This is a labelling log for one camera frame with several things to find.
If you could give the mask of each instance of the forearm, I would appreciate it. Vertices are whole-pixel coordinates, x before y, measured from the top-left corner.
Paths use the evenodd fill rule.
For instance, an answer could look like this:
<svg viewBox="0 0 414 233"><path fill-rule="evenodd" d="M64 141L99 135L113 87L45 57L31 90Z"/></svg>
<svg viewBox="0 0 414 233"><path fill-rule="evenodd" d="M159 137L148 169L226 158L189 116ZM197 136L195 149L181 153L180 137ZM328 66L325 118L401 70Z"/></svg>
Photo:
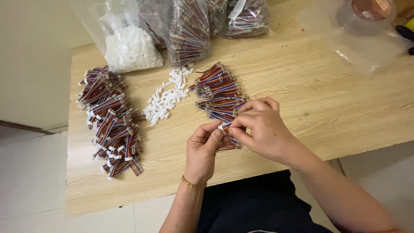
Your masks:
<svg viewBox="0 0 414 233"><path fill-rule="evenodd" d="M196 232L203 194L204 189L191 189L180 183L173 205L159 232Z"/></svg>
<svg viewBox="0 0 414 233"><path fill-rule="evenodd" d="M386 209L360 186L350 182L310 151L296 170L338 227L352 232L383 232L398 228Z"/></svg>

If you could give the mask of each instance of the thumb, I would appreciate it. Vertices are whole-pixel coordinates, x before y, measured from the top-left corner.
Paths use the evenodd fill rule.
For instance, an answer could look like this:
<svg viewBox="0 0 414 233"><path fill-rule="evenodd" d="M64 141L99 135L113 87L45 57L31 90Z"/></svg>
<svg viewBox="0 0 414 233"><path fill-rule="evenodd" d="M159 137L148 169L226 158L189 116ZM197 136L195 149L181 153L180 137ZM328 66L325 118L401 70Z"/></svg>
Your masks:
<svg viewBox="0 0 414 233"><path fill-rule="evenodd" d="M223 139L224 132L221 129L215 129L204 144L208 149L216 150Z"/></svg>
<svg viewBox="0 0 414 233"><path fill-rule="evenodd" d="M229 136L237 139L242 144L246 145L247 147L253 145L253 138L250 137L248 133L238 127L231 127L228 131Z"/></svg>

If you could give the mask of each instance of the pile of white connectors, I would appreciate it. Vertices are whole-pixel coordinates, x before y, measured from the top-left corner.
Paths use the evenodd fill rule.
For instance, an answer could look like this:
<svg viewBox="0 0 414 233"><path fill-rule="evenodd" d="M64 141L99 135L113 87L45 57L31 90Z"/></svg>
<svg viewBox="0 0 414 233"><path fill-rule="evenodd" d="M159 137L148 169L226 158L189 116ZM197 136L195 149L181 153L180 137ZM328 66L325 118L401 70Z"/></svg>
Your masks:
<svg viewBox="0 0 414 233"><path fill-rule="evenodd" d="M168 82L163 82L161 87L158 87L155 94L148 100L148 106L144 109L145 119L151 122L151 126L157 124L160 119L167 119L176 103L180 102L181 98L186 98L188 95L188 88L184 90L187 84L185 75L192 74L194 69L187 70L184 66L174 69L169 73L171 76ZM174 84L174 88L163 91L167 86Z"/></svg>
<svg viewBox="0 0 414 233"><path fill-rule="evenodd" d="M117 74L161 67L164 62L148 32L136 26L121 28L106 38L105 59Z"/></svg>

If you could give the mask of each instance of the gold bracelet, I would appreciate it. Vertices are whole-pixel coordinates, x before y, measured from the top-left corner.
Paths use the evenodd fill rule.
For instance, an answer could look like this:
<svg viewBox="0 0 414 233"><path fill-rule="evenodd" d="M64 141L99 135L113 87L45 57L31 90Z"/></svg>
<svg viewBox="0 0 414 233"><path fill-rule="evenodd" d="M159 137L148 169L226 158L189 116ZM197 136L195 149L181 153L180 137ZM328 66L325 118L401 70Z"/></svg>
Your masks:
<svg viewBox="0 0 414 233"><path fill-rule="evenodd" d="M200 185L200 186L197 186L197 185L192 185L190 182L188 182L188 180L186 180L185 178L184 178L184 175L181 177L181 180L183 181L183 183L185 184L185 185L187 185L189 188L191 188L191 189L204 189L204 188L206 188L207 187L207 184L205 184L205 185Z"/></svg>

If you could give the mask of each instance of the wooden table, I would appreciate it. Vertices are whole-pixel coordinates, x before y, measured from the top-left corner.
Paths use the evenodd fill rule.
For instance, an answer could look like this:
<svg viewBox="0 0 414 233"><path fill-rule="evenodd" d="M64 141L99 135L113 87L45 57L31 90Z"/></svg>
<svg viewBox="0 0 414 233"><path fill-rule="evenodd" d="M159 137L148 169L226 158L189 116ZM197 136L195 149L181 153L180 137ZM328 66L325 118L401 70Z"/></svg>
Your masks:
<svg viewBox="0 0 414 233"><path fill-rule="evenodd" d="M197 62L195 70L206 70L221 61L252 99L277 99L287 127L324 160L413 140L414 57L399 56L371 77L359 75L350 63L325 48L318 36L297 25L294 16L311 4L308 0L269 1L272 32L251 39L215 39L211 56ZM167 120L153 127L142 122L139 131L145 172L136 177L129 170L108 181L99 169L104 161L91 160L96 151L91 145L94 133L87 130L86 113L75 104L75 94L83 89L77 83L85 70L105 64L93 44L73 50L66 216L174 194L184 170L187 138L199 125L211 121L196 109L197 97L190 93ZM167 62L162 68L125 74L131 105L145 108L170 71ZM187 80L192 83L198 76L190 75ZM217 155L209 185L286 168L246 147L224 151Z"/></svg>

